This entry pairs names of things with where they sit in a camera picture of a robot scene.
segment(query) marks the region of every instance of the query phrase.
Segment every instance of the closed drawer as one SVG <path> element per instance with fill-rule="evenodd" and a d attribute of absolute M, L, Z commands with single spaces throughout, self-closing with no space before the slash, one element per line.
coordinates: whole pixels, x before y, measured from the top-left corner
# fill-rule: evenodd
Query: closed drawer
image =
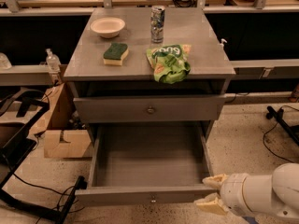
<path fill-rule="evenodd" d="M 195 122 L 107 124 L 101 127 L 84 205 L 188 203 L 213 192 Z"/>
<path fill-rule="evenodd" d="M 86 123 L 218 119 L 224 95 L 75 98 Z"/>

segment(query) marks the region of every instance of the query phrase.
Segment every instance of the can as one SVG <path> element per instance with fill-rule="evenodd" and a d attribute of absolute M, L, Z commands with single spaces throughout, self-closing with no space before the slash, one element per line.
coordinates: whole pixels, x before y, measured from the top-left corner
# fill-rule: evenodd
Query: can
<path fill-rule="evenodd" d="M 154 43 L 163 42 L 164 39 L 164 6 L 152 6 L 150 16 L 151 41 Z"/>

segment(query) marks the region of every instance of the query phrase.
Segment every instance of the bottle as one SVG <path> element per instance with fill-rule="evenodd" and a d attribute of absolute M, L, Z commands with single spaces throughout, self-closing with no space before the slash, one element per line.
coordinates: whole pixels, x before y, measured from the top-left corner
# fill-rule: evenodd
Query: bottle
<path fill-rule="evenodd" d="M 11 63 L 6 54 L 0 52 L 0 69 L 7 70 L 11 68 Z"/>
<path fill-rule="evenodd" d="M 47 65 L 49 66 L 50 71 L 60 72 L 59 65 L 61 63 L 60 63 L 58 56 L 53 54 L 51 49 L 46 49 L 46 52 L 48 54 L 48 56 L 46 58 L 46 62 L 47 62 Z"/>

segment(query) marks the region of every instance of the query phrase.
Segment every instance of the floor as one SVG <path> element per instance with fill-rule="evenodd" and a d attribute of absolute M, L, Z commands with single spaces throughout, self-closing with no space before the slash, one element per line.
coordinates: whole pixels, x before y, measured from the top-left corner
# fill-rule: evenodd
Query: floor
<path fill-rule="evenodd" d="M 214 123 L 211 135 L 206 143 L 210 172 L 214 175 L 247 172 L 254 175 L 270 174 L 280 164 L 285 163 L 267 151 L 263 146 L 263 134 L 274 125 L 273 119 L 266 119 L 266 108 L 272 105 L 278 109 L 282 105 L 299 108 L 299 104 L 289 103 L 286 95 L 268 94 L 268 96 L 231 95 L 227 98 L 219 120 Z M 290 124 L 299 120 L 298 112 L 285 107 L 285 119 Z M 280 156 L 298 161 L 299 148 L 278 125 L 267 135 L 267 143 Z M 25 181 L 46 186 L 60 192 L 74 185 L 79 175 L 88 178 L 91 159 L 46 159 L 44 158 L 43 139 L 38 147 L 27 157 L 16 172 Z M 4 190 L 18 199 L 55 208 L 60 195 L 49 190 L 30 187 L 12 176 Z M 0 223 L 31 224 L 51 223 L 38 219 L 0 203 Z M 229 213 L 217 216 L 204 213 L 193 203 L 146 204 L 126 206 L 85 207 L 76 202 L 65 221 L 82 224 L 205 224 L 205 223 L 248 223 L 242 217 Z M 258 223 L 291 223 L 277 218 L 258 215 Z"/>

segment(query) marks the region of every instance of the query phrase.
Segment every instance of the green chip bag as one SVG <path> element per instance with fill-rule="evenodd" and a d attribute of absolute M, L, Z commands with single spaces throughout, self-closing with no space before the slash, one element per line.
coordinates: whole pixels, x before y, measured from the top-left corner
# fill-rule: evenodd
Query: green chip bag
<path fill-rule="evenodd" d="M 190 65 L 187 62 L 190 50 L 191 45 L 170 45 L 147 49 L 147 57 L 154 70 L 155 80 L 174 84 L 185 79 L 190 72 Z"/>

